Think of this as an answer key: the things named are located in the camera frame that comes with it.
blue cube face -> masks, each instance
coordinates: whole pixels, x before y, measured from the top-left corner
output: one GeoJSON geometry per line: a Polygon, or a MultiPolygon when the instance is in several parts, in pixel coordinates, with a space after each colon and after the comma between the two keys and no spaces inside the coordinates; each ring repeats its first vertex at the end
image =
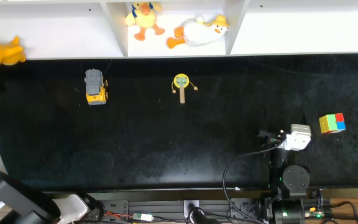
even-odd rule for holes
{"type": "Polygon", "coordinates": [[[345,130],[345,122],[337,122],[336,126],[338,127],[338,130],[345,130]]]}

duck's orange beak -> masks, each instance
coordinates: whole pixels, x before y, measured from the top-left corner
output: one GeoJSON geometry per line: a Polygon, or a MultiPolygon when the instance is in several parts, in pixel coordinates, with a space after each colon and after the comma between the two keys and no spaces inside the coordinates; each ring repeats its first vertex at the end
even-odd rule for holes
{"type": "Polygon", "coordinates": [[[145,15],[145,16],[150,14],[150,7],[149,7],[149,4],[147,2],[141,4],[139,9],[143,13],[143,15],[145,15]]]}

yellow toy construction vehicle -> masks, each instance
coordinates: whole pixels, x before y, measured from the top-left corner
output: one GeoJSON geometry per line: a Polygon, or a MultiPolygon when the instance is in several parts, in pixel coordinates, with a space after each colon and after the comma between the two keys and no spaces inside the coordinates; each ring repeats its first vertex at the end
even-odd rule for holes
{"type": "Polygon", "coordinates": [[[97,69],[89,69],[85,72],[86,100],[89,105],[102,105],[107,103],[107,80],[103,78],[102,72],[97,69]]]}

wooden floor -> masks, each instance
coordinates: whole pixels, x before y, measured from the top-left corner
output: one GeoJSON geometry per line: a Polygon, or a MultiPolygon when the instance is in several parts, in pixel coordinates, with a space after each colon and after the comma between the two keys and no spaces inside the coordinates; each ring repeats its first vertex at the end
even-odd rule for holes
{"type": "MultiPolygon", "coordinates": [[[[341,203],[343,201],[350,201],[354,204],[354,206],[357,209],[357,214],[358,214],[358,198],[334,198],[331,199],[331,204],[335,205],[338,203],[341,203]]],[[[7,206],[3,207],[0,210],[0,219],[3,218],[6,214],[8,214],[11,211],[11,209],[7,206]]],[[[343,205],[339,208],[333,208],[333,212],[336,215],[346,215],[349,217],[353,217],[353,209],[350,205],[343,205]]],[[[352,221],[352,220],[336,220],[338,223],[340,224],[355,224],[356,221],[352,221]]],[[[322,223],[322,220],[308,220],[306,221],[307,224],[320,224],[322,223]]]]}

yellow hat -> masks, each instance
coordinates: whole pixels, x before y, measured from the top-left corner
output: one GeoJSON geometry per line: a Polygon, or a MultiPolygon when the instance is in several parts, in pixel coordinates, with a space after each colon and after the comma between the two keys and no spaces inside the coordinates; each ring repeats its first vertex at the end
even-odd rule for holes
{"type": "Polygon", "coordinates": [[[215,21],[212,22],[212,24],[215,24],[217,26],[229,26],[229,24],[227,24],[226,22],[226,17],[224,17],[224,15],[218,15],[215,21]]]}

